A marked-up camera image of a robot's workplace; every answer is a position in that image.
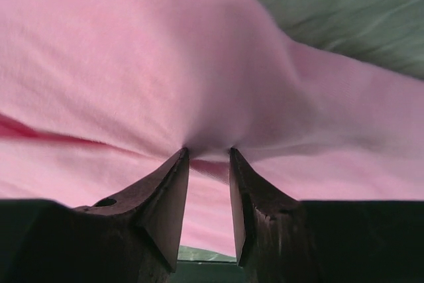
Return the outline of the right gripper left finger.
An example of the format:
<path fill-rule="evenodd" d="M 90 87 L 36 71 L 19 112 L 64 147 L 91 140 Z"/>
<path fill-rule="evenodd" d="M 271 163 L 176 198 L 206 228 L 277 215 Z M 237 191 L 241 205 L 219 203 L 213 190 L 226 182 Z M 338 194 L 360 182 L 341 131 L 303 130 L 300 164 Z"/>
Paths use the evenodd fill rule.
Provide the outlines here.
<path fill-rule="evenodd" d="M 176 271 L 189 151 L 93 206 L 73 210 L 90 282 L 168 282 Z"/>

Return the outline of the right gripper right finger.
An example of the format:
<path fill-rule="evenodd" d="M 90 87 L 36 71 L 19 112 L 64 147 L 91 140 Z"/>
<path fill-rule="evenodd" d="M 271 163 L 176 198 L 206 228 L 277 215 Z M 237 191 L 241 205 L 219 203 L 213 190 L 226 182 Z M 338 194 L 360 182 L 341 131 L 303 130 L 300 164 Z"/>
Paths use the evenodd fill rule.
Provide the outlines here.
<path fill-rule="evenodd" d="M 247 282 L 317 282 L 318 262 L 301 203 L 230 149 L 229 181 L 237 263 Z"/>

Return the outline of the pink t-shirt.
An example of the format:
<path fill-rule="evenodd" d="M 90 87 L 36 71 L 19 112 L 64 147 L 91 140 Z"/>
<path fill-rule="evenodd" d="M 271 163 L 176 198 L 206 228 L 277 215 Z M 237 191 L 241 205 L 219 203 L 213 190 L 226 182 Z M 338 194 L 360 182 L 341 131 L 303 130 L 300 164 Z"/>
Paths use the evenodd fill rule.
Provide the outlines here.
<path fill-rule="evenodd" d="M 1 0 L 1 197 L 90 205 L 183 146 L 181 242 L 235 254 L 237 147 L 296 199 L 423 199 L 423 83 L 257 0 Z"/>

